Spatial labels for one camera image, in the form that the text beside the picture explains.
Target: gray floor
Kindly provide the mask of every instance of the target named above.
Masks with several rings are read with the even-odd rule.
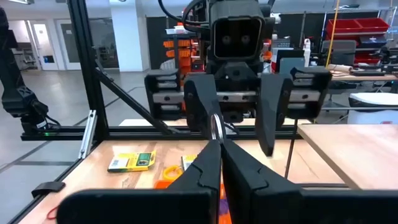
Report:
[[[110,72],[115,82],[147,107],[143,73]],[[81,72],[25,72],[25,84],[49,106],[49,115],[62,125],[85,125],[88,103]],[[333,100],[348,105],[348,94]],[[103,86],[103,96],[112,126],[139,115]],[[333,123],[344,111],[322,112],[318,123]],[[23,142],[21,123],[0,110],[0,223],[8,222],[31,200],[30,191],[42,182],[53,181],[77,159],[80,142]]]

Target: desk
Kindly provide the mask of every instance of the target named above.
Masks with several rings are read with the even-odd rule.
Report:
[[[331,79],[332,81],[357,81],[357,82],[362,82],[362,81],[394,81],[398,80],[398,75],[384,75],[384,76],[376,76],[376,77],[356,77],[354,75],[345,75],[341,76],[343,74],[338,74],[338,76],[333,76]]]
[[[354,189],[398,189],[398,125],[299,125],[298,133]]]
[[[54,224],[46,214],[67,195],[83,189],[152,188],[162,177],[164,167],[180,164],[180,157],[199,153],[207,141],[104,141],[64,180],[66,186],[59,193],[48,194],[20,222],[24,224]],[[289,140],[278,140],[274,156],[267,158],[257,141],[236,141],[243,149],[283,175],[289,153]],[[155,164],[145,172],[110,174],[106,170],[113,156],[120,152],[151,152],[157,150]],[[338,183],[343,181],[304,140],[296,140],[289,180],[300,183]]]

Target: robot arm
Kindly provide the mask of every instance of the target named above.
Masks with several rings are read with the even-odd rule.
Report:
[[[41,103],[35,93],[27,88],[11,48],[16,40],[9,31],[6,12],[0,7],[0,80],[4,87],[1,100],[3,108],[15,118],[21,118],[26,134],[49,131],[46,118],[49,108]]]

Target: red shelf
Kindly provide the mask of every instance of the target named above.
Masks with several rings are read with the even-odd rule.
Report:
[[[333,30],[333,19],[328,21],[328,25],[326,27],[326,31],[328,35],[331,35]],[[340,33],[352,33],[352,32],[361,32],[362,27],[359,25],[355,19],[338,19],[336,21],[335,34]]]
[[[362,32],[386,32],[389,28],[380,18],[357,19],[356,22],[362,27]]]

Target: white pillar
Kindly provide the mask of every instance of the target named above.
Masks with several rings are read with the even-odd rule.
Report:
[[[121,72],[149,68],[146,18],[141,0],[109,0]]]

